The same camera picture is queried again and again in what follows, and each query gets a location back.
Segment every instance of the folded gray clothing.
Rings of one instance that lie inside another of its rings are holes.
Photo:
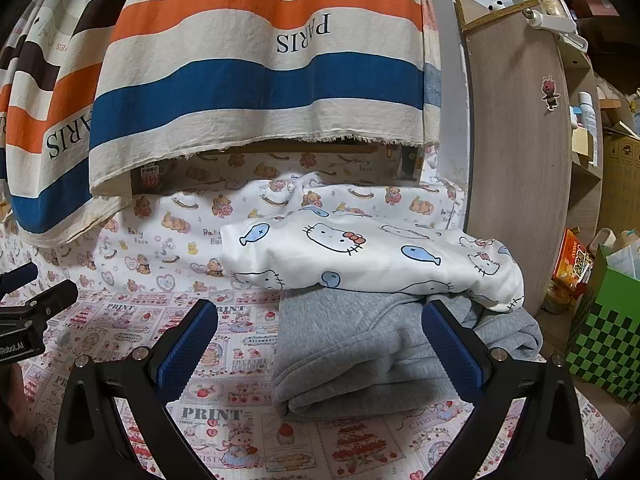
[[[271,398],[293,420],[381,415],[456,397],[422,332],[424,296],[311,287],[284,292]],[[532,360],[542,346],[523,308],[491,312],[466,296],[436,295],[489,348]]]

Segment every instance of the orange stripe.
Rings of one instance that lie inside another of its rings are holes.
[[[248,10],[281,30],[302,28],[311,15],[332,7],[357,7],[414,22],[422,30],[422,9],[414,0],[149,0],[125,7],[111,43],[175,27],[185,18],[213,9]]]
[[[56,82],[45,121],[31,117],[17,106],[9,106],[6,143],[30,153],[42,153],[42,139],[54,124],[94,102],[102,63],[87,66]]]
[[[0,89],[0,113],[9,109],[9,94],[11,93],[11,83],[6,84]]]

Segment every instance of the patterned bedsheet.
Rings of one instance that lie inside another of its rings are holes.
[[[422,180],[430,184],[422,187],[389,184],[399,155],[398,148],[351,155],[199,155],[159,167],[162,182],[171,186],[162,189],[164,195],[136,197],[109,221],[64,246],[35,248],[21,239],[13,219],[0,224],[0,270],[30,260],[40,269],[36,282],[3,303],[24,301],[65,278],[80,289],[78,302],[50,322],[46,353],[23,363],[28,438],[45,478],[53,478],[55,428],[75,357],[119,359],[137,346],[152,345],[198,298],[209,298],[219,306],[219,330],[182,397],[168,409],[216,478],[422,480],[464,424],[471,405],[451,399],[368,419],[281,423],[269,397],[279,292],[232,290],[234,283],[219,261],[224,224],[285,216],[305,205],[438,229],[459,226],[465,195],[438,179],[437,152],[427,153]],[[354,184],[340,186],[345,180]],[[602,472],[623,441],[579,398],[587,450]],[[514,402],[480,474],[500,462],[522,405]],[[118,406],[140,461],[160,476],[126,403]],[[250,450],[243,444],[249,438]]]
[[[420,410],[330,422],[275,415],[270,375],[278,336],[279,291],[82,291],[46,332],[47,351],[23,363],[37,467],[53,478],[54,434],[69,369],[79,354],[125,357],[153,345],[199,298],[218,305],[219,328],[180,399],[168,405],[178,428],[220,480],[422,480],[472,410],[459,399]],[[578,394],[587,450],[602,473],[623,441]],[[515,400],[479,476],[494,470],[524,405]],[[120,415],[138,459],[161,477],[124,400]]]

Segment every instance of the striped towel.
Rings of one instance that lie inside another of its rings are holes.
[[[128,174],[118,197],[89,192],[95,89],[124,3],[35,0],[0,54],[0,176],[27,243],[63,244],[130,202]]]
[[[110,41],[94,194],[154,160],[257,140],[438,141],[430,0],[127,0]]]

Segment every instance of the hello kitty print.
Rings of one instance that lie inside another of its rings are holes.
[[[466,292],[495,312],[522,306],[517,263],[496,240],[362,212],[302,207],[286,217],[249,218],[221,229],[222,267],[234,288],[322,285],[430,296]]]

